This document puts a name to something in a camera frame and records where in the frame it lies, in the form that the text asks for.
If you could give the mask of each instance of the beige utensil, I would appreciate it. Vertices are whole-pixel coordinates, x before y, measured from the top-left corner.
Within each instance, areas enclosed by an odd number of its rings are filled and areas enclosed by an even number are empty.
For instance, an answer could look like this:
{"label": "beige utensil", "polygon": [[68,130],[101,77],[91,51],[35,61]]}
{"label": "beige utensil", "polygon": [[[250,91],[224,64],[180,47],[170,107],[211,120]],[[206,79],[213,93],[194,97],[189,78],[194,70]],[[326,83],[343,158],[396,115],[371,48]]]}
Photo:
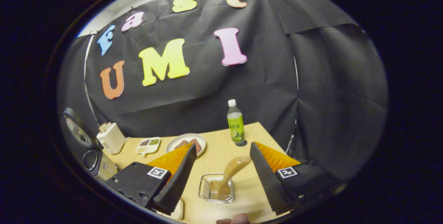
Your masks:
{"label": "beige utensil", "polygon": [[248,156],[239,156],[228,163],[223,174],[223,180],[211,181],[209,183],[209,190],[211,198],[217,200],[224,200],[229,197],[230,189],[228,182],[231,178],[251,162]]}

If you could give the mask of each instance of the wooden table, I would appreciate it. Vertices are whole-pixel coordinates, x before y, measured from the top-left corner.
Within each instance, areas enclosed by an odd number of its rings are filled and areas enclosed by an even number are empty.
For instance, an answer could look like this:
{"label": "wooden table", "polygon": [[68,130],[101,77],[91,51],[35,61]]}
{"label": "wooden table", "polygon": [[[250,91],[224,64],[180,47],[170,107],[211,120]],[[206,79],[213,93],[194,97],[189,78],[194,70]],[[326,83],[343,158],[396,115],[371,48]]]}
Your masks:
{"label": "wooden table", "polygon": [[[275,150],[284,153],[283,149],[275,142],[271,135],[260,123],[245,125],[245,138],[248,144],[237,147],[231,140],[229,129],[200,133],[206,139],[206,150],[199,156],[193,165],[188,182],[182,194],[184,202],[184,223],[210,224],[217,219],[232,218],[239,213],[247,213],[251,222],[262,222],[287,213],[276,216],[271,210],[264,189],[253,162],[250,162],[242,171],[232,178],[234,183],[234,202],[231,204],[214,204],[198,197],[198,186],[201,176],[206,173],[223,172],[226,165],[238,156],[249,156],[251,142],[257,141]],[[118,154],[111,155],[103,150],[120,169],[134,161],[147,164],[155,158],[166,153],[166,145],[175,137],[162,137],[160,146],[155,153],[143,158],[135,152],[142,138],[129,138]]]}

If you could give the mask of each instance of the green tea bottle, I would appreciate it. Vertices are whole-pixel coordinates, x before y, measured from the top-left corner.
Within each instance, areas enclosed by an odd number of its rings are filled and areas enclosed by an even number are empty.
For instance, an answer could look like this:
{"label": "green tea bottle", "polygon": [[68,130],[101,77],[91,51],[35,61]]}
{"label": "green tea bottle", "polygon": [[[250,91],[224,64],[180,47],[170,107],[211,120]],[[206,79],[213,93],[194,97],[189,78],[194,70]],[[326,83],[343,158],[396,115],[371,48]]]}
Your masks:
{"label": "green tea bottle", "polygon": [[231,132],[231,138],[237,146],[244,146],[247,144],[245,140],[245,130],[243,129],[242,112],[236,107],[235,99],[228,101],[228,125]]}

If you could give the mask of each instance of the letter m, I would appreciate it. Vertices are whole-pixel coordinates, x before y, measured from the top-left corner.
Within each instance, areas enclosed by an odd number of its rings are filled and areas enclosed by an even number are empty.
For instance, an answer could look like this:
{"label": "letter m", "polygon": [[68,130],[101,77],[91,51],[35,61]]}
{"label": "letter m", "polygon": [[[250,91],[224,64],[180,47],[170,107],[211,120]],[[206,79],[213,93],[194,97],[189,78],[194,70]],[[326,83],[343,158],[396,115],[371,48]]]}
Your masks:
{"label": "letter m", "polygon": [[152,74],[151,69],[162,81],[165,79],[168,65],[168,77],[170,79],[189,74],[189,68],[185,65],[183,59],[182,46],[184,43],[185,40],[182,38],[176,38],[168,42],[163,52],[163,56],[160,56],[153,47],[146,48],[139,53],[139,57],[143,60],[143,86],[147,87],[155,84],[157,81],[157,78]]}

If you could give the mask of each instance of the white bottle cap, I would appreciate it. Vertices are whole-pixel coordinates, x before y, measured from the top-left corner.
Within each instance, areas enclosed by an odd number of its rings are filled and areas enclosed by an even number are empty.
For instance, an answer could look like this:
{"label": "white bottle cap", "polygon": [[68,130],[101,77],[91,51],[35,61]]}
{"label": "white bottle cap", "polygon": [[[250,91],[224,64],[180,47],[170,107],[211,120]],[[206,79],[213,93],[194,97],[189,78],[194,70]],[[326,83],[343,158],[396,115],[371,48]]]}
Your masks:
{"label": "white bottle cap", "polygon": [[235,99],[228,100],[228,106],[229,107],[234,107],[236,105],[237,105],[237,102],[235,101]]}

